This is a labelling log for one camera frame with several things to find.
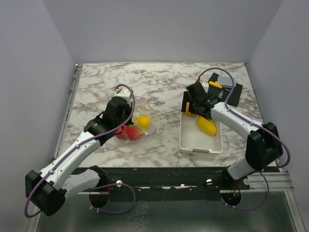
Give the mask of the orange yellow toy potato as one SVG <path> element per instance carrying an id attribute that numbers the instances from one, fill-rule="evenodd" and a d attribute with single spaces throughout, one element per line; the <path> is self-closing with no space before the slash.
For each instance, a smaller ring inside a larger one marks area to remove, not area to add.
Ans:
<path id="1" fill-rule="evenodd" d="M 189 117 L 196 117 L 197 114 L 193 114 L 193 113 L 190 113 L 190 112 L 185 112 L 185 114 Z"/>

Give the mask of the red toy apple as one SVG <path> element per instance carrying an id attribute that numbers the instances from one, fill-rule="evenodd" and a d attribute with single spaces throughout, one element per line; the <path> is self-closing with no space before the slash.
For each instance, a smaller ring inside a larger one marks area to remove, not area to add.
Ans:
<path id="1" fill-rule="evenodd" d="M 115 132 L 115 137 L 120 139 L 120 140 L 127 139 L 127 131 L 128 131 L 128 129 L 129 129 L 129 127 L 127 125 L 124 125 L 123 127 L 119 128 Z"/>

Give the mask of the small red toy fruit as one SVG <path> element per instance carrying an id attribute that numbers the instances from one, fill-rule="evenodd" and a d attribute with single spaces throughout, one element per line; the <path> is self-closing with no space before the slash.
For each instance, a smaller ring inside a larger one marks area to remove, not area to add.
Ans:
<path id="1" fill-rule="evenodd" d="M 136 141 L 140 139 L 140 132 L 136 127 L 129 128 L 127 131 L 127 137 L 131 141 Z"/>

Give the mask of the yellow toy lemon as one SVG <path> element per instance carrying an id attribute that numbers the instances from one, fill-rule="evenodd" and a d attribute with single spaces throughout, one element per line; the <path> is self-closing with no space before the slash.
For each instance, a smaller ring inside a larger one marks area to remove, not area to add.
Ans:
<path id="1" fill-rule="evenodd" d="M 136 124 L 145 130 L 148 130 L 151 125 L 151 119 L 148 116 L 140 116 L 136 119 Z"/>

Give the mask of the clear zip top bag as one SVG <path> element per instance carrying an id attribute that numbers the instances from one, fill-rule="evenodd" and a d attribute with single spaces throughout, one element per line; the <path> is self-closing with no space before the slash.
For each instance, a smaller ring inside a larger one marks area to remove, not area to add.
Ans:
<path id="1" fill-rule="evenodd" d="M 115 133 L 118 142 L 136 143 L 154 135 L 161 127 L 159 114 L 148 100 L 136 101 L 132 124 L 123 126 Z"/>

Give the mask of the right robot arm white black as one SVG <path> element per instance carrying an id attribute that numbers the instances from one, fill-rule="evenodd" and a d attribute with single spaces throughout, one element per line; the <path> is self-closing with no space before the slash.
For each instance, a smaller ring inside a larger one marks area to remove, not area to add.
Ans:
<path id="1" fill-rule="evenodd" d="M 233 189 L 239 179 L 254 171 L 261 171 L 283 154 L 277 127 L 263 124 L 231 108 L 217 96 L 207 93 L 200 82 L 186 87 L 182 112 L 197 115 L 198 127 L 208 135 L 216 135 L 215 122 L 223 123 L 246 142 L 244 157 L 227 168 L 222 184 Z"/>

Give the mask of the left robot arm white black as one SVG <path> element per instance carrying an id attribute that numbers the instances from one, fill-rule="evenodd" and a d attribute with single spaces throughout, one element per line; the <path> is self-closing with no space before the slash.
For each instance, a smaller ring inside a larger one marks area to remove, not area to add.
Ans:
<path id="1" fill-rule="evenodd" d="M 106 109 L 87 123 L 62 155 L 40 171 L 31 170 L 26 174 L 24 215 L 27 218 L 41 213 L 51 216 L 71 195 L 90 188 L 100 191 L 106 187 L 107 179 L 97 166 L 77 177 L 71 177 L 71 174 L 88 156 L 113 138 L 119 129 L 132 122 L 135 106 L 133 95 L 112 97 Z"/>

